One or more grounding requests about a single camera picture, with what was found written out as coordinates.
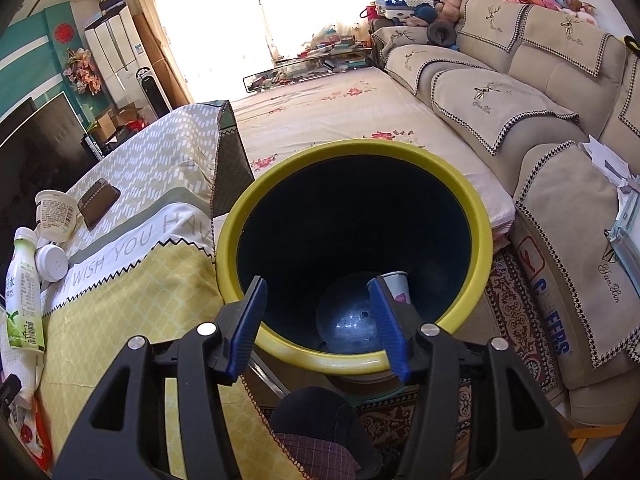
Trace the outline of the green label drink bottle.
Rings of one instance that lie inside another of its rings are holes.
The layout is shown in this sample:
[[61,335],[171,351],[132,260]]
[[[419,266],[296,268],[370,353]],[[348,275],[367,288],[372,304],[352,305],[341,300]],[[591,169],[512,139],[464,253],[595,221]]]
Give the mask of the green label drink bottle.
[[13,255],[6,272],[6,334],[12,348],[43,354],[40,281],[35,255],[37,235],[29,228],[14,234]]

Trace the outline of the white paper cup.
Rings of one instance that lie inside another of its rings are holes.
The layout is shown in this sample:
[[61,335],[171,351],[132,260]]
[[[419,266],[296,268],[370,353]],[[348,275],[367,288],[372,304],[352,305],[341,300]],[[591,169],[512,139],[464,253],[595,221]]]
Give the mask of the white paper cup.
[[404,271],[387,272],[381,275],[388,290],[396,301],[410,304],[408,275]]

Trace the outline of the white instant noodle bowl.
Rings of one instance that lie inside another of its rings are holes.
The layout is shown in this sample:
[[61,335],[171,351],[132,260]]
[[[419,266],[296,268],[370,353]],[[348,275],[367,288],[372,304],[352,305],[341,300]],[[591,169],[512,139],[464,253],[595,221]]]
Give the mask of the white instant noodle bowl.
[[66,243],[77,223],[77,200],[60,191],[43,190],[36,195],[35,203],[38,235],[49,242]]

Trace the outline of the yellow-rimmed black trash bin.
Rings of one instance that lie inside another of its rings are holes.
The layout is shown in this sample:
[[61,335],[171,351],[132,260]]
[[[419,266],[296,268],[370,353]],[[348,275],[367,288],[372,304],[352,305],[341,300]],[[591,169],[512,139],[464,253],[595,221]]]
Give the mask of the yellow-rimmed black trash bin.
[[321,144],[267,170],[230,210],[216,248],[224,300],[268,285],[258,347],[325,375],[383,373],[368,283],[400,271],[424,322],[470,316],[492,259],[486,208],[443,159],[405,143]]

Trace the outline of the patterned yellow grey tablecloth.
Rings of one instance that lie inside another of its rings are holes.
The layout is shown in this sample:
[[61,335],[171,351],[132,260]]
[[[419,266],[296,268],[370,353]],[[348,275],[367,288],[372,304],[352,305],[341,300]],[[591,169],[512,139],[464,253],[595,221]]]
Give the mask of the patterned yellow grey tablecloth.
[[120,197],[43,295],[39,394],[58,479],[300,479],[237,370],[213,221],[253,180],[226,101],[178,108],[108,155]]

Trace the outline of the white round lid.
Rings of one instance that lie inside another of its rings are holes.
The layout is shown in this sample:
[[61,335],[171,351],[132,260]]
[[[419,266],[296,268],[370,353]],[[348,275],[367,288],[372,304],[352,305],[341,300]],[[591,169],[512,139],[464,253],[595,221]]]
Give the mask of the white round lid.
[[55,244],[39,247],[35,253],[35,264],[40,280],[47,283],[61,281],[68,272],[66,253]]

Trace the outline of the brown leather wallet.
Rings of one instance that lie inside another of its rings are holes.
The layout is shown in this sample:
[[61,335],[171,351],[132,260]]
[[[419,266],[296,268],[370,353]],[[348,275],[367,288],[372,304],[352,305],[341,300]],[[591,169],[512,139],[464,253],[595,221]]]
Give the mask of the brown leather wallet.
[[78,210],[85,226],[92,231],[117,202],[120,191],[104,178],[99,178],[78,200]]

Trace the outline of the papers on sofa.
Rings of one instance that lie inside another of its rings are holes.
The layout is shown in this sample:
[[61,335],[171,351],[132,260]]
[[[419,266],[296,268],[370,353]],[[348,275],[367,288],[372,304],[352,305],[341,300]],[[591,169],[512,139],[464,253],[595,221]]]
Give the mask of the papers on sofa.
[[589,137],[582,148],[591,158],[593,166],[600,171],[612,185],[623,192],[639,192],[639,180],[631,172],[629,165],[608,146],[600,143],[593,136]]

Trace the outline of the black flat screen television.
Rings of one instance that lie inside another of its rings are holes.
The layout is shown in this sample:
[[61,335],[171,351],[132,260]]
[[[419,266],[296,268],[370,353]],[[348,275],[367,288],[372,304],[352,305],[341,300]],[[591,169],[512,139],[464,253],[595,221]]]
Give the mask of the black flat screen television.
[[1,143],[0,258],[6,273],[20,226],[36,226],[36,194],[68,191],[98,159],[65,93],[38,108]]

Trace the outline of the white tower fan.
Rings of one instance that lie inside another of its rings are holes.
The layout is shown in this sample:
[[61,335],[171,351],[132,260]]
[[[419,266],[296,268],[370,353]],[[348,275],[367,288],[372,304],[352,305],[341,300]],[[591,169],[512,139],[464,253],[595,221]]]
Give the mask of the white tower fan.
[[157,79],[151,67],[140,67],[136,71],[136,78],[143,94],[149,101],[151,108],[157,118],[164,117],[172,111],[168,97],[162,85]]

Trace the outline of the beige sectional sofa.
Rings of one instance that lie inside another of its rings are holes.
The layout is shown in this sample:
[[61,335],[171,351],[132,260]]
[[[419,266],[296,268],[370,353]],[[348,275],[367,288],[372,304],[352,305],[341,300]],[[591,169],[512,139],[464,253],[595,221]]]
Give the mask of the beige sectional sofa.
[[374,25],[378,65],[472,148],[511,196],[508,233],[538,311],[506,329],[580,426],[639,402],[639,296],[608,234],[623,192],[582,144],[639,180],[639,60],[597,26],[541,6],[465,0],[457,24]]

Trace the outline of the floral beige floor mattress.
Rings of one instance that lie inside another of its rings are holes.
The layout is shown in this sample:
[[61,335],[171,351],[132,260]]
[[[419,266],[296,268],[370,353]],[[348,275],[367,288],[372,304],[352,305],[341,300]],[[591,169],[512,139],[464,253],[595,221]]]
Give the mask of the floral beige floor mattress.
[[299,82],[232,103],[256,177],[323,143],[350,139],[402,142],[457,168],[480,194],[494,249],[509,244],[515,209],[497,177],[457,133],[390,75],[377,68]]

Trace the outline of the artificial flower bouquet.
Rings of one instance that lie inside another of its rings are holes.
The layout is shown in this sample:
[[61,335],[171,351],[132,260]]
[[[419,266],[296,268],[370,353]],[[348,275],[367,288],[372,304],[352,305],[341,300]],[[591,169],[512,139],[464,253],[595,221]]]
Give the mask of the artificial flower bouquet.
[[84,48],[67,50],[63,76],[78,94],[97,96],[102,91],[102,79],[94,65],[92,53]]

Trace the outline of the white tall cabinet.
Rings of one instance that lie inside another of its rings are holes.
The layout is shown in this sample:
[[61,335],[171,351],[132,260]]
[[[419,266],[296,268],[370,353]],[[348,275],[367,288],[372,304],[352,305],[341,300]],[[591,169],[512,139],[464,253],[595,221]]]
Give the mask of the white tall cabinet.
[[108,9],[85,28],[85,37],[115,106],[134,103],[137,108],[152,110],[137,78],[138,70],[150,68],[151,63],[129,6],[121,2]]

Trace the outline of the low rack of books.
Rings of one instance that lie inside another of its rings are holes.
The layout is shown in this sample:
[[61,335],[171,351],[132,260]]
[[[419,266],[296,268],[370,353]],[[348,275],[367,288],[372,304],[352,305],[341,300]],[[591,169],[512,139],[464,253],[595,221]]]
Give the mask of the low rack of books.
[[245,76],[243,86],[247,93],[263,92],[372,65],[370,47],[354,36],[339,36],[336,41],[320,42],[296,58],[279,61],[268,70]]

